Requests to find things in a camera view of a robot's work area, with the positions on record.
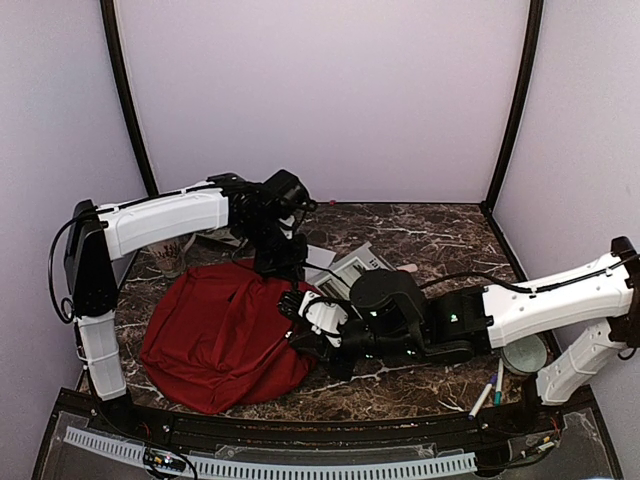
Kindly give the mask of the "grey ianra magazine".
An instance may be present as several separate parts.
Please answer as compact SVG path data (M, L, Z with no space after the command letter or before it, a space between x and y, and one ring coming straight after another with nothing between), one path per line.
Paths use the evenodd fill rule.
M377 269L394 270L394 267L373 249L370 242L366 242L320 270L308 283L329 297L348 300L350 288L360 276L365 271Z

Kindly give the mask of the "red student backpack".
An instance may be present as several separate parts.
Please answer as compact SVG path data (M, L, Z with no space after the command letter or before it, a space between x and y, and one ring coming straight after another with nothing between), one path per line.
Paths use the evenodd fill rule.
M263 278L249 262L188 269L158 302L140 360L171 401L204 414L279 398L316 361L286 339L277 307L290 282Z

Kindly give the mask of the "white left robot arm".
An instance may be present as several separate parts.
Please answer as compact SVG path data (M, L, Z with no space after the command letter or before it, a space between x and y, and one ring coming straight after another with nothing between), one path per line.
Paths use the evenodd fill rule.
M75 206L54 237L66 242L69 294L52 304L75 328L80 361L98 399L106 401L101 417L107 425L120 436L141 427L140 412L121 398L127 384L115 334L120 283L114 263L163 241L229 229L252 246L258 275L301 281L308 244L298 228L316 208L301 180L284 169L264 182L224 173L152 198L101 206L85 200Z

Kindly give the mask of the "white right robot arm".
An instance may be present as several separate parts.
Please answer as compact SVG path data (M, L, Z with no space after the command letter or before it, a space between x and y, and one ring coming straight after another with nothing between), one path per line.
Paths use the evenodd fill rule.
M639 346L639 254L625 236L581 267L521 284L491 280L428 298L400 270L364 271L345 299L287 291L280 313L296 330L295 350L348 380L364 357L407 355L457 364L556 328L591 326L550 366L534 372L535 395L510 413L521 434L534 432L583 383L622 350Z

